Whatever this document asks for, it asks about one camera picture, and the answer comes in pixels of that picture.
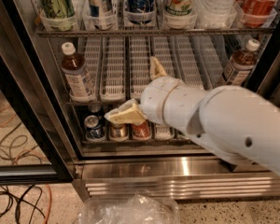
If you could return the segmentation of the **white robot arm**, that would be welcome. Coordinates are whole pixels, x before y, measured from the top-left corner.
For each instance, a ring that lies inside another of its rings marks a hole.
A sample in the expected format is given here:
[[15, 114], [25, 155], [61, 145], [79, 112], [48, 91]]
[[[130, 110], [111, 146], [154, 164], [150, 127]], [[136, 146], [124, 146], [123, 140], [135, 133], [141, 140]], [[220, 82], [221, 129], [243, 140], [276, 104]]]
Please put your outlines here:
[[239, 86], [210, 91], [170, 77], [159, 60], [150, 59], [151, 82], [139, 101], [125, 102], [105, 114], [114, 123], [144, 121], [172, 127], [222, 160], [255, 162], [280, 176], [280, 109]]

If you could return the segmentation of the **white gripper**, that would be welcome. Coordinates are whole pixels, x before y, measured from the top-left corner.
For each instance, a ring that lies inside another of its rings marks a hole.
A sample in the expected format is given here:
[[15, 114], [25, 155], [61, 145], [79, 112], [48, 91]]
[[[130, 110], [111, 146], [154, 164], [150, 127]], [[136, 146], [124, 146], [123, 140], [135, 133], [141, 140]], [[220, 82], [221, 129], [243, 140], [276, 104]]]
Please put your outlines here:
[[151, 56], [149, 60], [149, 75], [153, 81], [142, 92], [140, 105], [135, 99], [131, 99], [107, 112], [106, 120], [113, 124], [141, 125], [148, 119], [154, 123], [165, 124], [163, 115], [165, 102], [169, 94], [178, 86], [184, 85], [184, 82], [181, 79], [166, 76], [164, 67], [155, 56]]

